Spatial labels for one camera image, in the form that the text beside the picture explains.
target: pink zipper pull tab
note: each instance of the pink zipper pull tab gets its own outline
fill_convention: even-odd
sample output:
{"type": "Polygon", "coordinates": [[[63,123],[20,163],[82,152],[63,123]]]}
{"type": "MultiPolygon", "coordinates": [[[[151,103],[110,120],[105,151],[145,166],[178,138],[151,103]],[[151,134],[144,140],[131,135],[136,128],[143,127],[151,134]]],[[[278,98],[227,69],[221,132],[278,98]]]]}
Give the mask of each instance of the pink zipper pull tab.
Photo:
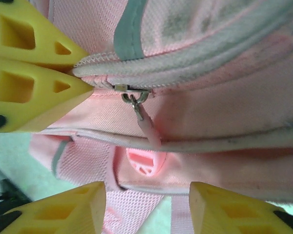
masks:
{"type": "Polygon", "coordinates": [[[128,94],[122,94],[122,99],[126,103],[130,103],[136,113],[138,125],[142,132],[145,134],[150,144],[155,150],[161,147],[161,137],[157,129],[154,127],[153,121],[147,114],[142,103],[148,98],[149,91],[141,92],[141,96],[138,100],[134,95],[128,96],[128,94]]]}

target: zipper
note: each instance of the zipper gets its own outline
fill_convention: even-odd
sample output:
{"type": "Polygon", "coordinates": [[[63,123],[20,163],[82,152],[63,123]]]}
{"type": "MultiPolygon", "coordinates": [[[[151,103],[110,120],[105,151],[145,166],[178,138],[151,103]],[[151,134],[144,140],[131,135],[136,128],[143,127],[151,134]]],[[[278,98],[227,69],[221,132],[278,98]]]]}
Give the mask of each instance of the zipper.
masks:
{"type": "Polygon", "coordinates": [[[130,104],[137,117],[137,123],[149,140],[150,144],[155,148],[161,147],[161,137],[157,129],[154,127],[151,117],[147,114],[143,107],[143,103],[148,99],[151,90],[148,89],[131,89],[128,85],[120,84],[113,86],[117,92],[122,92],[123,102],[130,104]],[[136,98],[133,94],[139,93],[139,97],[136,98]]]}

